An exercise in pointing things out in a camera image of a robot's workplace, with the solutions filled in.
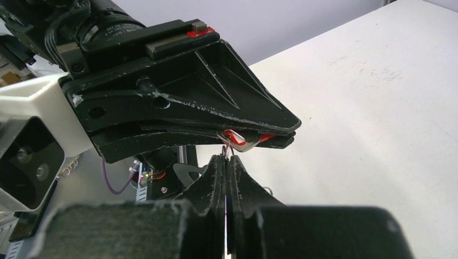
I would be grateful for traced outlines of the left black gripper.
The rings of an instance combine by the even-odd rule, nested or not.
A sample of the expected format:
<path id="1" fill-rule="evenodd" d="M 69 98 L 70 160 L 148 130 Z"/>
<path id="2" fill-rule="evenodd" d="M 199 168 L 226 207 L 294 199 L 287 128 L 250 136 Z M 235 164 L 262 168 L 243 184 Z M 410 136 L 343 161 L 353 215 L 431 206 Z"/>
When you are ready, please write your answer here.
<path id="1" fill-rule="evenodd" d="M 113 1 L 1 1 L 1 19 L 33 53 L 75 77 L 142 58 L 147 44 L 162 40 L 160 56 L 190 49 L 64 83 L 88 132 L 140 121 L 264 133 L 301 126 L 230 44 L 214 42 L 216 32 L 198 19 L 147 27 Z"/>

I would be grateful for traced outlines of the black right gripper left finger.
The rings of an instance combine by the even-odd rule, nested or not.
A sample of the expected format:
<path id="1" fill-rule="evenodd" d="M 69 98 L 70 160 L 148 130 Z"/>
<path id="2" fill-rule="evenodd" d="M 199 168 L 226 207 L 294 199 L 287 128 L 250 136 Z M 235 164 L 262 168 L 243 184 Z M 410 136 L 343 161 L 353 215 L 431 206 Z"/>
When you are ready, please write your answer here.
<path id="1" fill-rule="evenodd" d="M 43 222 L 29 258 L 223 258 L 224 161 L 175 199 L 61 207 Z"/>

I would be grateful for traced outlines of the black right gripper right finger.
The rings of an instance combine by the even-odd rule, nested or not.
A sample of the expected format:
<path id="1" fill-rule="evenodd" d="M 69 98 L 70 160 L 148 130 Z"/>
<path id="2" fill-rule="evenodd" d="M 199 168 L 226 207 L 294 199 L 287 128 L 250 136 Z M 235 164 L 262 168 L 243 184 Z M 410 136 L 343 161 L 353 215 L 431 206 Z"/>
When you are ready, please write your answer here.
<path id="1" fill-rule="evenodd" d="M 285 205 L 238 156 L 226 163 L 227 245 L 233 258 L 413 258 L 385 209 Z"/>

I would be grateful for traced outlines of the red key tag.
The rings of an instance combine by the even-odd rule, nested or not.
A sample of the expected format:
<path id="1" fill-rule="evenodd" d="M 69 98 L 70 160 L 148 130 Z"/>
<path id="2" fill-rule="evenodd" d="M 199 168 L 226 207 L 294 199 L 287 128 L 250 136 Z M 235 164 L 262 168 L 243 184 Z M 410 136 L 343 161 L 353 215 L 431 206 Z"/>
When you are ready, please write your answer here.
<path id="1" fill-rule="evenodd" d="M 238 133 L 231 129 L 217 131 L 217 137 L 226 145 L 229 145 L 238 152 L 247 152 L 259 144 L 273 139 L 276 135 L 259 133 Z"/>

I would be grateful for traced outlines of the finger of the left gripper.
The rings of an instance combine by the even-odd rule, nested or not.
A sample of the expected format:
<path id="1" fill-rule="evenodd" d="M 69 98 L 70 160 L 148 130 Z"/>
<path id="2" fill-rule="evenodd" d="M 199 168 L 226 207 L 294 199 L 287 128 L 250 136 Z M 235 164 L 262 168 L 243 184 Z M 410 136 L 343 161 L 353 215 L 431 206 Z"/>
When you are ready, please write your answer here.
<path id="1" fill-rule="evenodd" d="M 114 163 L 130 156 L 174 146 L 222 144 L 223 141 L 218 134 L 225 130 L 234 130 L 246 139 L 262 134 L 273 135 L 273 140 L 262 142 L 260 146 L 283 149 L 292 143 L 296 124 L 281 127 L 247 123 L 90 123 L 89 137 L 99 155 L 107 163 Z"/>

